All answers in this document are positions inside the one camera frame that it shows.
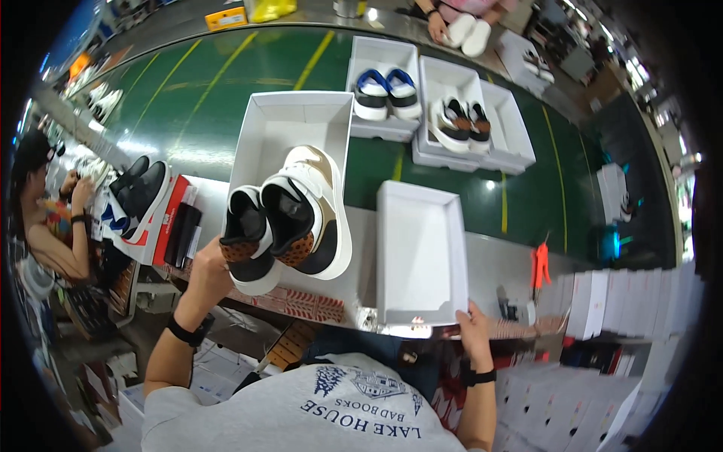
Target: yellow bag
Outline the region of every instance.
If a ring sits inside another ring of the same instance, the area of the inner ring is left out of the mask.
[[[261,0],[254,9],[251,21],[257,24],[276,20],[296,11],[296,0]]]

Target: hand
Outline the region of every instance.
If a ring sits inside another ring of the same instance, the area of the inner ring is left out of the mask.
[[[176,322],[186,331],[198,328],[206,314],[234,287],[218,244],[220,237],[211,239],[193,257],[188,289],[174,314]]]
[[[462,346],[469,355],[472,370],[478,373],[490,372],[495,368],[492,352],[489,350],[487,317],[482,314],[473,301],[469,301],[469,314],[455,313],[462,335]]]
[[[75,188],[75,185],[78,183],[78,179],[78,171],[75,171],[74,169],[68,171],[68,174],[65,175],[63,184],[60,186],[61,195],[67,195],[70,193],[70,190]]]
[[[427,29],[429,30],[429,36],[431,36],[432,40],[437,44],[442,44],[443,36],[447,36],[449,38],[447,25],[438,11],[433,12],[432,15],[429,16],[429,25],[427,26]]]
[[[90,177],[84,177],[78,181],[73,190],[73,197],[70,200],[73,211],[82,212],[85,203],[88,202],[91,194],[95,191],[95,184]]]

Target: jeans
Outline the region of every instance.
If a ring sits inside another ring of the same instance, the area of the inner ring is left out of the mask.
[[[405,383],[412,385],[430,403],[437,389],[440,368],[436,357],[423,354],[409,366],[398,364],[402,339],[395,336],[325,325],[302,359],[313,359],[328,353],[363,353],[396,371]]]

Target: black wristband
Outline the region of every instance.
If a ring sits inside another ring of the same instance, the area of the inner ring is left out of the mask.
[[[85,214],[84,213],[82,215],[76,215],[76,216],[70,217],[70,224],[77,223],[77,222],[85,223]]]

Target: gray t-shirt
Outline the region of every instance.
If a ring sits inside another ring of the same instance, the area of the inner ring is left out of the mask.
[[[399,374],[363,354],[326,355],[203,406],[186,388],[145,401],[144,451],[461,452]]]

